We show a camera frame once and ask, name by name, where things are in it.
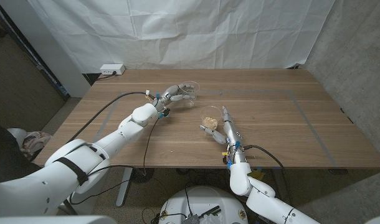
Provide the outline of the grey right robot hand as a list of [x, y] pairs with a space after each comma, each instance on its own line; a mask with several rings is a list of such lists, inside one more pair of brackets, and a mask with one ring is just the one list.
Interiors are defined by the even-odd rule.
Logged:
[[223, 120], [224, 134], [221, 134], [216, 128], [217, 119], [206, 116], [202, 119], [202, 124], [199, 126], [202, 131], [210, 135], [215, 142], [227, 146], [227, 163], [237, 164], [247, 162], [242, 146], [242, 134], [234, 125], [233, 117], [228, 112], [225, 106], [222, 106], [221, 118]]

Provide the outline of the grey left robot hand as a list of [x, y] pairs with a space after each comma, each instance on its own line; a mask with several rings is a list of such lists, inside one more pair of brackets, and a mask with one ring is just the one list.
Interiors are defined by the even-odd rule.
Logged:
[[192, 84], [180, 84], [169, 87], [158, 99], [153, 100], [152, 105], [157, 112], [162, 112], [170, 103], [181, 100], [193, 100], [196, 97], [191, 93], [196, 88]]

